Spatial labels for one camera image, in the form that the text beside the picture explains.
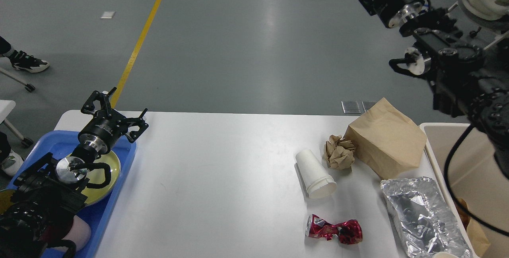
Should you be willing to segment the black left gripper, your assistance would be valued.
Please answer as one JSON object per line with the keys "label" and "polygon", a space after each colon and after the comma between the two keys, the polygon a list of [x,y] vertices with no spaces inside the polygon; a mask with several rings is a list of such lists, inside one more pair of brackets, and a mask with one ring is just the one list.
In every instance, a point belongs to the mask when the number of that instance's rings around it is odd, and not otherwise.
{"label": "black left gripper", "polygon": [[78,134],[78,155],[109,153],[121,136],[132,144],[149,127],[144,119],[147,108],[138,117],[114,117],[110,97],[116,90],[113,87],[107,93],[93,91],[84,102],[81,113],[92,115],[93,119]]}

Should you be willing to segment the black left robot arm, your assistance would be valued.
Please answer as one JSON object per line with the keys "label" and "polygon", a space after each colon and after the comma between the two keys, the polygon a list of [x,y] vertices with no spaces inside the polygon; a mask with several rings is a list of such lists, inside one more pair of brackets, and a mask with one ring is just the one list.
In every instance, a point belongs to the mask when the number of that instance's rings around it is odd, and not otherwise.
{"label": "black left robot arm", "polygon": [[147,110],[126,117],[93,91],[80,132],[52,131],[1,192],[2,258],[92,258],[148,128]]}

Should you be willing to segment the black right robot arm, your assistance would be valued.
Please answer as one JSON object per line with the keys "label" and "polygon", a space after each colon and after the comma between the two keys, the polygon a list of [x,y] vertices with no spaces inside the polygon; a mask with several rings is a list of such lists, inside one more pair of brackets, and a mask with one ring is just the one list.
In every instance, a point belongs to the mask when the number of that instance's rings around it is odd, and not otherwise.
{"label": "black right robot arm", "polygon": [[427,80],[433,108],[452,117],[465,115],[494,146],[500,171],[508,176],[508,67],[484,49],[461,39],[456,20],[430,0],[359,0],[386,28],[398,28],[415,43],[393,71]]}

